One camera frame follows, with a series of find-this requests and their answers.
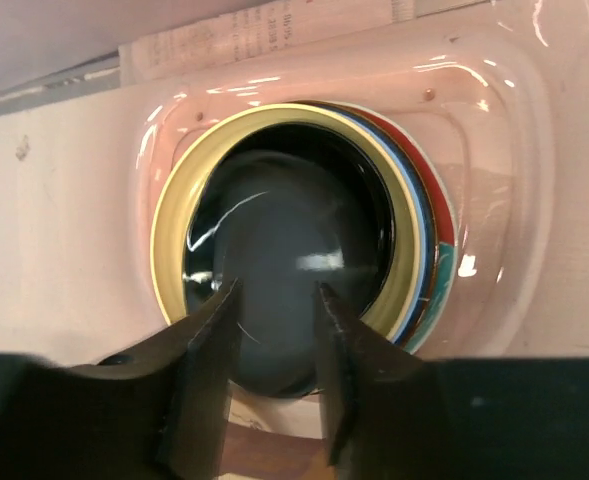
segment receipt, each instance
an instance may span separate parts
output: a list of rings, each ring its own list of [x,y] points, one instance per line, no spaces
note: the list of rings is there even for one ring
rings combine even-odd
[[[121,85],[238,62],[413,19],[415,0],[276,0],[119,48]]]

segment yellow bowl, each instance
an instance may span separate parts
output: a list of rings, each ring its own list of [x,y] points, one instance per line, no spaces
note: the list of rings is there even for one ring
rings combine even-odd
[[[357,124],[323,108],[295,103],[266,105],[227,118],[194,142],[172,171],[156,207],[150,246],[154,290],[163,316],[172,323],[187,314],[182,281],[186,232],[214,169],[248,135],[293,122],[325,127],[351,140],[372,160],[387,186],[394,211],[394,252],[388,277],[363,321],[391,339],[408,313],[408,294],[418,288],[419,261],[425,254],[417,240],[418,220],[409,188],[394,159]]]

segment yellow rim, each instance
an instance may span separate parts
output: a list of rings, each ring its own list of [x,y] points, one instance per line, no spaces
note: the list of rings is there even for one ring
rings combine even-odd
[[[408,313],[408,294],[418,288],[418,266],[425,253],[417,240],[418,219],[409,188],[394,160],[365,130],[342,115],[302,104],[266,105],[233,115],[204,133],[177,163],[161,192],[150,242],[154,291],[163,316],[172,323],[187,314],[182,282],[185,234],[214,169],[243,138],[290,122],[320,125],[349,138],[372,159],[385,181],[396,223],[394,253],[387,280],[363,320],[391,338]]]

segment stack of bowls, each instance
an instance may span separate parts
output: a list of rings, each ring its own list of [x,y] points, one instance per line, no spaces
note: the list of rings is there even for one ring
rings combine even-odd
[[[454,278],[452,212],[425,154],[375,112],[321,101],[246,110],[204,133],[165,185],[151,239],[157,299],[171,323],[241,278],[233,381],[300,397],[315,387],[317,282],[418,350]]]

